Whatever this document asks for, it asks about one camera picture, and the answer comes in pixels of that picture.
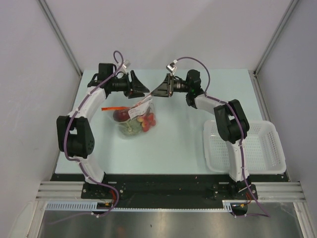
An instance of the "connector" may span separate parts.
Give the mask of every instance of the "connector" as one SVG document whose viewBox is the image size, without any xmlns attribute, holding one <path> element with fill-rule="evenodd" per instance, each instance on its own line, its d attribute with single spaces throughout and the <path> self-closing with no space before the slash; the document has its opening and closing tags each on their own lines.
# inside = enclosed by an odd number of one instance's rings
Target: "connector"
<svg viewBox="0 0 317 238">
<path fill-rule="evenodd" d="M 124 73 L 127 73 L 128 71 L 127 71 L 127 69 L 128 69 L 128 67 L 130 66 L 130 61 L 128 61 L 128 60 L 126 60 L 125 62 L 123 62 L 123 65 L 122 65 L 122 71 L 124 72 Z"/>
<path fill-rule="evenodd" d="M 97 209 L 106 209 L 112 207 L 112 202 L 98 202 Z"/>
<path fill-rule="evenodd" d="M 177 70 L 177 67 L 175 66 L 177 63 L 177 60 L 174 60 L 172 63 L 168 64 L 166 66 L 166 69 L 172 74 L 174 75 L 176 70 Z"/>
</svg>

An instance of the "white wall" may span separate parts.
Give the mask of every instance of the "white wall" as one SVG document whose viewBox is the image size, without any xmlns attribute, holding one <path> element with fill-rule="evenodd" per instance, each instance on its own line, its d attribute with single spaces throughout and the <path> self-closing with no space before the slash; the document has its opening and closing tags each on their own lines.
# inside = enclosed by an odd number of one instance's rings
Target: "white wall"
<svg viewBox="0 0 317 238">
<path fill-rule="evenodd" d="M 79 78 L 35 0 L 0 7 L 0 237 L 34 200 L 58 152 L 55 121 Z"/>
<path fill-rule="evenodd" d="M 317 222 L 317 1 L 300 1 L 259 80 L 279 131 L 287 170 Z"/>
<path fill-rule="evenodd" d="M 115 49 L 139 69 L 165 68 L 181 56 L 212 68 L 254 69 L 290 0 L 47 2 L 83 69 L 113 61 Z"/>
</svg>

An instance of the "orange tag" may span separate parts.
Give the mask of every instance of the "orange tag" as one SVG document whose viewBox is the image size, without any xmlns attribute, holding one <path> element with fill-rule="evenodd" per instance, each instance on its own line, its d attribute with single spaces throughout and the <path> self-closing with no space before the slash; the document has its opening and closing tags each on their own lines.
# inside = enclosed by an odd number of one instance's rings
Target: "orange tag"
<svg viewBox="0 0 317 238">
<path fill-rule="evenodd" d="M 111 108 L 101 108 L 101 111 L 115 111 L 115 110 L 124 110 L 128 107 L 111 107 Z"/>
</svg>

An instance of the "plastic bag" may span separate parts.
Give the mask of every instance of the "plastic bag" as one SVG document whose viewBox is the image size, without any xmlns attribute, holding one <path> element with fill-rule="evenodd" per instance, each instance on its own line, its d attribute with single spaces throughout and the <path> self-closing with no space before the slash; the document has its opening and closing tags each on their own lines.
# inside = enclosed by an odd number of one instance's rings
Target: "plastic bag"
<svg viewBox="0 0 317 238">
<path fill-rule="evenodd" d="M 148 132 L 157 123 L 152 96 L 147 96 L 132 107 L 107 109 L 116 109 L 112 112 L 112 118 L 117 123 L 119 131 L 125 136 Z"/>
</svg>

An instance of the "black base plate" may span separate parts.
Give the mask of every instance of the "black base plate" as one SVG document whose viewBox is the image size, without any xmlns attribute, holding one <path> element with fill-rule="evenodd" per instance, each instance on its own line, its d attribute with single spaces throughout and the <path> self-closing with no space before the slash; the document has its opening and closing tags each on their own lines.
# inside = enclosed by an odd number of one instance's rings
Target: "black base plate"
<svg viewBox="0 0 317 238">
<path fill-rule="evenodd" d="M 258 198 L 257 188 L 254 184 L 250 185 L 250 189 L 253 195 Z M 251 194 L 248 189 L 241 190 L 239 192 L 232 192 L 228 189 L 227 184 L 214 184 L 212 188 L 207 189 L 208 197 L 213 198 L 214 200 L 247 200 L 247 193 L 250 197 Z"/>
<path fill-rule="evenodd" d="M 82 199 L 111 199 L 109 194 L 109 188 L 103 187 L 97 184 L 91 184 L 84 182 L 83 189 L 81 191 Z"/>
</svg>

